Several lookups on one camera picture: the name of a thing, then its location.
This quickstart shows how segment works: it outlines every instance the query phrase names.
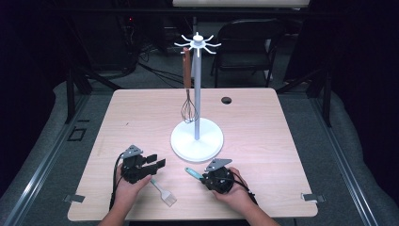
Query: chair backrest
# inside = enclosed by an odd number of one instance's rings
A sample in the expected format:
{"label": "chair backrest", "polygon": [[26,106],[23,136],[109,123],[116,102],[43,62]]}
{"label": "chair backrest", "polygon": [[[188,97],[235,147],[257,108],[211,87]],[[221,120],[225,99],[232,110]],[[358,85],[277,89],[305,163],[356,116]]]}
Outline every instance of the chair backrest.
{"label": "chair backrest", "polygon": [[243,19],[225,24],[217,34],[221,46],[218,51],[264,51],[265,40],[276,46],[285,33],[284,23],[277,19]]}

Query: light wood tabletop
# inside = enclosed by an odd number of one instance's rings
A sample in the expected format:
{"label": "light wood tabletop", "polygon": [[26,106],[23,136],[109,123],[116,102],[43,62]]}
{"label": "light wood tabletop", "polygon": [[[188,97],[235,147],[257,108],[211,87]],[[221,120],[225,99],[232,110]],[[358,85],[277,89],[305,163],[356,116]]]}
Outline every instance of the light wood tabletop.
{"label": "light wood tabletop", "polygon": [[[231,103],[223,104],[223,97],[230,97]],[[70,220],[101,220],[106,215],[115,162],[132,144],[144,156],[157,153],[158,160],[167,160],[152,178],[171,191],[177,201],[168,207],[159,191],[148,184],[140,191],[127,219],[242,218],[184,171],[189,167],[204,173],[210,161],[190,163],[171,148],[170,136],[182,121],[185,98],[185,89],[115,91],[76,190],[85,199],[72,203]],[[240,170],[268,215],[301,218],[317,214],[315,203],[301,199],[301,193],[310,194],[311,188],[273,89],[202,89],[200,115],[216,123],[223,133],[223,147],[216,158],[232,160],[226,167]]]}
{"label": "light wood tabletop", "polygon": [[174,7],[306,8],[310,0],[173,0]]}

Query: gray carpet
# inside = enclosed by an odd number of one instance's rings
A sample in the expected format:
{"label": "gray carpet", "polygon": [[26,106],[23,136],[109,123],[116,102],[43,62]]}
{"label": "gray carpet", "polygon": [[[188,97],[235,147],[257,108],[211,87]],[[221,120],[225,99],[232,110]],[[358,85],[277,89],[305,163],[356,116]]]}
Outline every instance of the gray carpet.
{"label": "gray carpet", "polygon": [[[292,37],[286,37],[282,48],[278,51],[276,66],[273,71],[274,79],[271,83],[271,87],[274,89],[283,86],[282,78],[294,43],[295,40]],[[173,54],[173,51],[170,51],[168,57],[160,55],[157,51],[152,51],[148,55],[144,55],[143,59],[140,62],[150,65],[154,69],[181,73],[179,66],[181,65],[181,56]],[[209,76],[211,62],[211,56],[203,56],[202,85],[205,88],[213,86],[213,77]],[[178,82],[150,73],[142,67],[137,67],[128,76],[116,78],[112,81],[127,89],[162,89],[180,88],[182,86]],[[69,125],[67,135],[59,146],[60,153],[56,157],[56,162],[33,204],[28,208],[26,216],[23,218],[23,225],[96,225],[98,223],[70,222],[67,218],[70,204],[62,201],[65,195],[73,194],[78,186],[112,95],[110,89],[99,82],[90,82],[94,87],[92,95],[84,97],[79,93],[76,94],[77,99],[80,98],[87,102],[82,106],[82,111],[79,112],[72,124]],[[220,87],[263,87],[264,78],[262,73],[253,75],[250,73],[245,75],[222,73],[219,84]],[[299,218],[297,225],[364,225],[337,166],[333,146],[327,137],[323,122],[318,118],[320,113],[314,108],[314,102],[317,102],[317,100],[308,99],[303,92],[306,86],[306,84],[301,85],[288,94],[281,94],[279,99],[311,189],[315,194],[325,195],[327,201],[318,204],[319,213],[316,217]],[[9,213],[20,199],[41,160],[54,148],[59,133],[65,128],[63,124],[67,112],[65,84],[58,86],[55,93],[57,100],[51,118],[22,170],[0,200],[0,223],[2,224],[8,219]],[[376,185],[370,171],[363,164],[361,146],[356,130],[345,114],[342,103],[335,95],[332,97],[331,123],[332,130],[347,156],[379,225],[399,225],[398,207]],[[81,141],[67,140],[73,128],[86,129]],[[278,218],[277,221],[282,225],[294,225],[292,219]]]}

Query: black chair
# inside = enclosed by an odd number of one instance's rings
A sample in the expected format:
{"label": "black chair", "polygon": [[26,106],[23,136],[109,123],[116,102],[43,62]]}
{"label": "black chair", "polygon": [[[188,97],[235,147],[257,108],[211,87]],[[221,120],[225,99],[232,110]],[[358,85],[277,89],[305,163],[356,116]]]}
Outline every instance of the black chair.
{"label": "black chair", "polygon": [[[217,43],[211,75],[215,71],[215,88],[217,88],[218,70],[232,71],[269,71],[270,75],[279,40],[285,33],[284,23],[276,19],[237,20],[225,24],[217,34]],[[268,49],[266,40],[270,40]]]}

